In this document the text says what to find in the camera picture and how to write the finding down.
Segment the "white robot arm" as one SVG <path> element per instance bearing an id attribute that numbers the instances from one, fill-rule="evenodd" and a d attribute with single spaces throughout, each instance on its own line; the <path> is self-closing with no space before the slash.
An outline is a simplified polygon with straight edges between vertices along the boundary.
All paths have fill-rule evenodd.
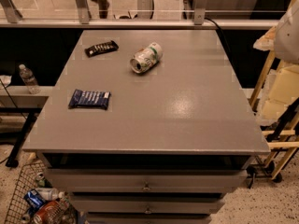
<path id="1" fill-rule="evenodd" d="M 299 0 L 294 1 L 278 22 L 274 52 L 280 60 L 299 64 Z"/>

